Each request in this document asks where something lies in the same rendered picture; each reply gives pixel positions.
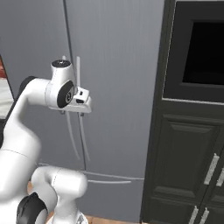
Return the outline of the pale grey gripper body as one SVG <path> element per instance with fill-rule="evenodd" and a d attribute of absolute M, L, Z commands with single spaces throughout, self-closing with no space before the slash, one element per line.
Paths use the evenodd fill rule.
<path fill-rule="evenodd" d="M 93 103 L 91 97 L 88 97 L 84 103 L 77 103 L 73 98 L 71 102 L 64 108 L 60 108 L 59 111 L 69 111 L 78 113 L 91 113 L 93 110 Z"/>

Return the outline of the grey fridge door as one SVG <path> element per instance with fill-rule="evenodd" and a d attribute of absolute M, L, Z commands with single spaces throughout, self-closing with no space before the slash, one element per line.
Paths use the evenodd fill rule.
<path fill-rule="evenodd" d="M 144 176 L 165 0 L 76 0 L 87 170 Z"/>
<path fill-rule="evenodd" d="M 14 95 L 22 80 L 30 75 L 50 79 L 53 61 L 62 57 L 76 61 L 80 49 L 75 4 L 76 0 L 0 0 L 0 55 Z M 86 159 L 79 118 L 75 113 L 69 114 L 80 160 L 74 153 L 66 114 L 30 106 L 23 122 L 41 140 L 41 164 L 83 170 Z"/>

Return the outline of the grey fridge freezer drawer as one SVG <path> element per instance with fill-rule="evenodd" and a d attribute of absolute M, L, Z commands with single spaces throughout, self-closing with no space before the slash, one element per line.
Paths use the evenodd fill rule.
<path fill-rule="evenodd" d="M 144 178 L 126 177 L 79 170 L 87 180 L 132 181 L 127 185 L 101 185 L 87 182 L 85 194 L 76 200 L 78 208 L 89 216 L 108 220 L 139 222 Z"/>

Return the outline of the dark panelled cabinet door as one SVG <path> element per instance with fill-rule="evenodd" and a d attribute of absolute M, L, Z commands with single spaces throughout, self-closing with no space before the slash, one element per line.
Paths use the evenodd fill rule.
<path fill-rule="evenodd" d="M 224 122 L 183 115 L 163 115 L 150 197 L 199 202 L 210 164 L 224 146 Z"/>
<path fill-rule="evenodd" d="M 223 167 L 224 167 L 224 145 L 222 147 L 220 159 L 212 178 L 213 190 L 212 190 L 211 202 L 215 205 L 224 204 L 224 183 L 222 184 L 222 186 L 216 186 L 217 180 L 221 174 L 221 170 Z"/>

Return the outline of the dark low cabinet door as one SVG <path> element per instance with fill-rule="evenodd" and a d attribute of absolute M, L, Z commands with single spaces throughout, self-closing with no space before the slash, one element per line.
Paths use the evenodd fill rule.
<path fill-rule="evenodd" d="M 143 208 L 142 222 L 149 224 L 188 224 L 194 206 L 199 209 L 199 214 L 200 203 L 152 197 Z"/>
<path fill-rule="evenodd" d="M 224 224 L 224 204 L 206 204 L 209 215 L 205 224 Z"/>

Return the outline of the black built-in oven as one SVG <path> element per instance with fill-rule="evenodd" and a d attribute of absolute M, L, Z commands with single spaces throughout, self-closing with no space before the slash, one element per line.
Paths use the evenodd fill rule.
<path fill-rule="evenodd" d="M 177 1 L 163 97 L 224 103 L 224 1 Z"/>

